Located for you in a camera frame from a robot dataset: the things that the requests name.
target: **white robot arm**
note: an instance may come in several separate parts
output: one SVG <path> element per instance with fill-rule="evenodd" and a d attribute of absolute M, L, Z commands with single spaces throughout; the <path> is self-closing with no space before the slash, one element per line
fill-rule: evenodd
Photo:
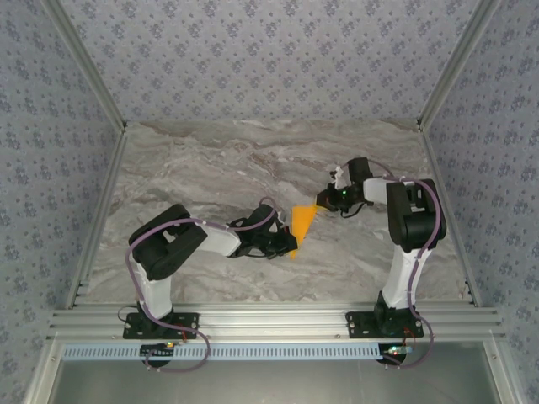
<path fill-rule="evenodd" d="M 435 209 L 436 206 L 439 209 L 440 203 L 434 202 L 422 186 L 412 181 L 374 178 L 369 162 L 364 157 L 350 160 L 346 167 L 350 180 L 343 181 L 341 177 L 344 171 L 341 167 L 331 172 L 334 181 L 318 194 L 317 205 L 331 211 L 340 210 L 342 216 L 343 213 L 348 213 L 353 205 L 386 205 L 389 234 L 395 244 L 389 278 L 378 296 L 375 310 L 369 313 L 352 313 L 356 314 L 354 318 L 360 323 L 360 330 L 350 330 L 350 336 L 402 337 L 403 329 L 416 330 L 416 335 L 422 336 L 422 328 L 415 326 L 417 319 L 410 310 L 410 302 L 411 306 L 415 304 L 415 290 L 425 261 L 436 243 L 446 235 L 446 221 L 440 212 L 437 236 L 419 257 L 419 252 L 436 228 Z M 436 187 L 431 179 L 422 179 L 420 182 L 427 185 L 437 198 Z M 416 261 L 417 270 L 408 290 L 408 282 Z M 351 321 L 349 315 L 347 318 L 356 327 L 357 322 Z"/>
<path fill-rule="evenodd" d="M 140 242 L 133 249 L 136 261 L 134 272 L 141 287 L 142 296 L 139 298 L 146 303 L 150 314 L 162 319 L 172 313 L 172 275 L 194 251 L 238 258 L 249 256 L 251 250 L 256 248 L 262 256 L 271 259 L 297 249 L 296 238 L 287 226 L 283 226 L 276 212 L 272 215 L 272 210 L 272 207 L 261 204 L 249 218 L 230 223 L 228 230 L 205 225 L 205 222 L 184 223 L 167 227 Z M 269 216 L 270 220 L 252 230 L 234 231 L 239 225 L 257 225 Z M 189 212 L 180 204 L 173 205 L 136 230 L 129 244 L 160 225 L 181 219 L 189 219 Z"/>

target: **marble surface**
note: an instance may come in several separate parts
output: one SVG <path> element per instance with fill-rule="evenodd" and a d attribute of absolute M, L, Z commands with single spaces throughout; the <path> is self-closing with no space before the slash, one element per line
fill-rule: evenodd
<path fill-rule="evenodd" d="M 130 124 L 88 300 L 134 300 L 124 263 L 127 239 L 174 203 L 194 217 L 220 222 L 249 215 L 265 195 L 291 212 L 292 206 L 313 201 L 336 164 L 358 156 L 384 162 L 396 174 L 428 176 L 412 127 L 380 120 Z M 173 299 L 373 301 L 386 282 L 392 254 L 384 206 L 348 220 L 324 212 L 293 261 L 195 252 L 173 276 Z M 464 288 L 448 235 L 424 267 L 418 298 L 459 299 Z"/>

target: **patterned wallpaper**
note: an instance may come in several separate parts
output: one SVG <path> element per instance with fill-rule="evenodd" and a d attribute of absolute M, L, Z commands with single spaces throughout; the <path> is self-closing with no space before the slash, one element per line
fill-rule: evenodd
<path fill-rule="evenodd" d="M 539 402 L 539 3 L 502 3 L 430 128 L 486 305 Z"/>
<path fill-rule="evenodd" d="M 0 402 L 65 304 L 115 133 L 39 0 L 0 4 Z"/>
<path fill-rule="evenodd" d="M 415 118 L 477 0 L 62 0 L 127 120 Z"/>

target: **yellow triangle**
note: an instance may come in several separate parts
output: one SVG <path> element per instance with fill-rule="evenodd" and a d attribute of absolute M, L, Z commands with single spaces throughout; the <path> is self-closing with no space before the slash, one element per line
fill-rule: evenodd
<path fill-rule="evenodd" d="M 299 248 L 311 226 L 314 216 L 317 214 L 317 206 L 294 206 L 292 208 L 292 235 L 296 237 Z M 296 257 L 297 250 L 291 252 L 291 257 Z"/>

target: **red wire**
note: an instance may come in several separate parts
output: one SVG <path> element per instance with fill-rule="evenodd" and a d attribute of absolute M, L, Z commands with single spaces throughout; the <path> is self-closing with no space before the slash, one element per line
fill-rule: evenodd
<path fill-rule="evenodd" d="M 416 341 L 415 341 L 415 335 L 414 335 L 414 333 L 413 333 L 412 330 L 410 330 L 408 327 L 403 327 L 403 330 L 404 330 L 404 333 L 408 333 L 408 334 L 410 334 L 412 337 L 414 337 L 414 346 L 413 346 L 413 349 L 415 349 Z"/>
<path fill-rule="evenodd" d="M 184 337 L 184 343 L 187 342 L 187 335 L 185 335 L 185 331 L 182 331 L 182 337 Z"/>

